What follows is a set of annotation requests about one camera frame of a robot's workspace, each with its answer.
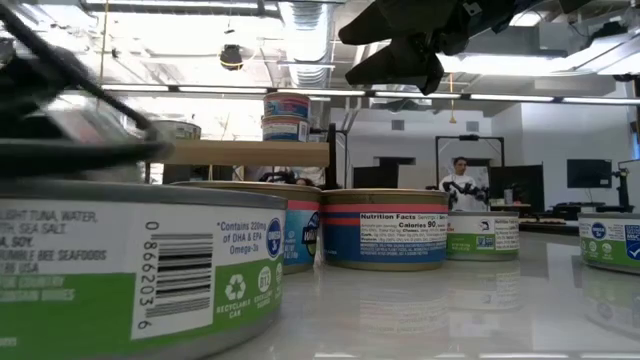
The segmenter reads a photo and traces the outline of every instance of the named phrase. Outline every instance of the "can lid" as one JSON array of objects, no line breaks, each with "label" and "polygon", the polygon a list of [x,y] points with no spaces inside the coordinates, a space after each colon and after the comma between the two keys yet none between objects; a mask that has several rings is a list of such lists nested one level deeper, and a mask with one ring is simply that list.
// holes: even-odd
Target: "can lid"
[{"label": "can lid", "polygon": [[518,217],[513,211],[449,211],[449,216],[489,216],[489,217]]},{"label": "can lid", "polygon": [[215,205],[287,209],[278,196],[172,185],[144,185],[71,180],[0,182],[0,198]]},{"label": "can lid", "polygon": [[447,193],[437,190],[414,190],[414,189],[341,189],[327,190],[322,192],[323,196],[342,195],[415,195],[415,196],[438,196],[446,197]]},{"label": "can lid", "polygon": [[319,194],[322,191],[313,186],[305,185],[290,185],[290,184],[278,184],[278,183],[264,183],[255,181],[183,181],[173,183],[171,185],[178,186],[191,186],[199,188],[225,188],[225,189],[265,189],[265,190],[280,190],[280,191],[298,191]]}]

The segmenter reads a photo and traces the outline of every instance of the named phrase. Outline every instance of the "can label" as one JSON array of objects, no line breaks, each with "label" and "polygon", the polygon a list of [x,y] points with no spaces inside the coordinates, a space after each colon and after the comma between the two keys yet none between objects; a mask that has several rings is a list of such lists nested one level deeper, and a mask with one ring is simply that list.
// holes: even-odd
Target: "can label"
[{"label": "can label", "polygon": [[450,216],[447,253],[517,253],[519,224],[517,217]]},{"label": "can label", "polygon": [[296,116],[307,120],[309,118],[309,101],[284,97],[266,100],[264,117],[269,116]]},{"label": "can label", "polygon": [[640,267],[640,220],[580,219],[582,258]]},{"label": "can label", "polygon": [[282,120],[265,121],[262,125],[263,141],[299,141],[307,142],[309,139],[309,124],[305,121]]},{"label": "can label", "polygon": [[281,301],[283,217],[3,200],[1,335],[14,341],[0,358],[131,354],[251,325]]},{"label": "can label", "polygon": [[361,204],[323,208],[327,260],[373,263],[441,262],[446,205]]},{"label": "can label", "polygon": [[289,200],[284,239],[284,265],[313,264],[320,225],[320,204]]}]

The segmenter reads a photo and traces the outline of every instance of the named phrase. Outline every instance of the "exposed ductwork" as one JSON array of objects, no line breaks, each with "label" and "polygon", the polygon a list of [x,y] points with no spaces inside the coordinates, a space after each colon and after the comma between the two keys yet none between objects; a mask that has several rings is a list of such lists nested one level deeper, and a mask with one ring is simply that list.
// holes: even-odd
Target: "exposed ductwork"
[{"label": "exposed ductwork", "polygon": [[[328,56],[333,5],[283,2],[279,6],[286,26],[289,60],[322,64]],[[291,65],[289,70],[294,87],[324,88],[327,85],[327,67]]]}]

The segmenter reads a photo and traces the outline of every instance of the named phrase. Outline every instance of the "wooden shelf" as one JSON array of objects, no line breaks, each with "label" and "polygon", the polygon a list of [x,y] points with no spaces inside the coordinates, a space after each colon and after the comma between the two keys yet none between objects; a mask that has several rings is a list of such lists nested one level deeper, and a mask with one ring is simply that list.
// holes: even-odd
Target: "wooden shelf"
[{"label": "wooden shelf", "polygon": [[328,143],[176,140],[165,164],[329,166]]}]

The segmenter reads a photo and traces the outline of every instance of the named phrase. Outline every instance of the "nutrition facts label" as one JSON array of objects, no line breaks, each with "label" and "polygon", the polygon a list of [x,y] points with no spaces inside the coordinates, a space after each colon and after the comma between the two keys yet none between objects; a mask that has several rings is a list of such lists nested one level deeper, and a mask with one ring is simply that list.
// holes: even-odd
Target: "nutrition facts label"
[{"label": "nutrition facts label", "polygon": [[445,214],[360,214],[362,243],[441,242],[447,235]]},{"label": "nutrition facts label", "polygon": [[518,218],[496,218],[494,226],[496,232],[496,250],[520,249],[520,223]]}]

